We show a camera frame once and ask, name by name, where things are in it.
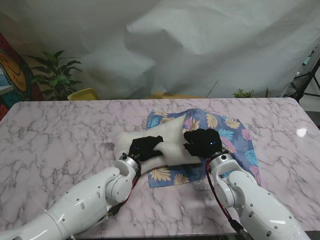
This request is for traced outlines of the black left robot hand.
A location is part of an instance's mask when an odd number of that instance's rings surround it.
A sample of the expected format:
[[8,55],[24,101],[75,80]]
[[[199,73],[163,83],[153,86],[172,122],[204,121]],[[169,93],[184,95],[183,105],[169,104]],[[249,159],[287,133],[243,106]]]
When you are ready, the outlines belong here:
[[152,158],[162,156],[163,153],[160,150],[156,150],[155,147],[163,141],[163,137],[160,135],[156,137],[146,136],[133,139],[129,148],[128,156],[140,162],[145,162]]

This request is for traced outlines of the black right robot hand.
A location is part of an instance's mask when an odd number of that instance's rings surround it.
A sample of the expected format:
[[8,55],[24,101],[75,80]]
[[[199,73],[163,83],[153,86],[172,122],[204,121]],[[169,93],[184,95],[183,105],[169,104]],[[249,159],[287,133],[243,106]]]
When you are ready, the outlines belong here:
[[219,133],[211,128],[186,131],[184,148],[191,156],[208,159],[222,151],[222,141]]

